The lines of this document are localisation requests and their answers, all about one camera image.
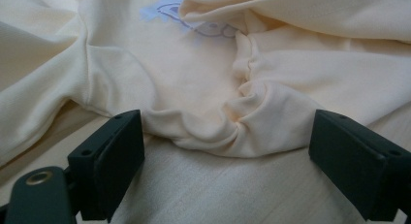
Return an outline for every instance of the wrinkled fabric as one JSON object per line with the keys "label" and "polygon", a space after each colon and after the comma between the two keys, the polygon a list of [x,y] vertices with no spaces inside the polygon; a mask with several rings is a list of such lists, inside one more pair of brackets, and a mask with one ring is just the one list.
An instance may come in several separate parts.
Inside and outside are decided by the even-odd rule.
{"label": "wrinkled fabric", "polygon": [[369,124],[411,100],[411,0],[183,2],[181,19],[235,39],[141,19],[151,1],[0,0],[0,164],[69,100],[235,157],[306,146],[316,109]]}

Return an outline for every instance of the blue printed pattern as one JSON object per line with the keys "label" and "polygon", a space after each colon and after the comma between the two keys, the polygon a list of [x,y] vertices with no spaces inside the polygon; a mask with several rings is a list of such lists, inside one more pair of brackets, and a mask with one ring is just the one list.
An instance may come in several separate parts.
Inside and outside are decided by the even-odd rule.
{"label": "blue printed pattern", "polygon": [[172,19],[204,37],[233,38],[235,36],[235,28],[225,22],[189,23],[181,20],[178,16],[178,7],[181,2],[182,0],[159,0],[156,4],[141,9],[140,13],[145,20],[152,20],[156,17],[165,21]]}

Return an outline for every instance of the fabric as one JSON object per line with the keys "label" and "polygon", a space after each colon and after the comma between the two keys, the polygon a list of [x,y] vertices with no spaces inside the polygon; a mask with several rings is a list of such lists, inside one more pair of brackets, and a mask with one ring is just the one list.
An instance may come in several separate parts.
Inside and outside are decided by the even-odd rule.
{"label": "fabric", "polygon": [[369,124],[411,100],[410,1],[183,2],[180,23],[233,39],[143,19],[156,0],[0,0],[0,164],[69,100],[235,157],[306,146],[318,108]]}

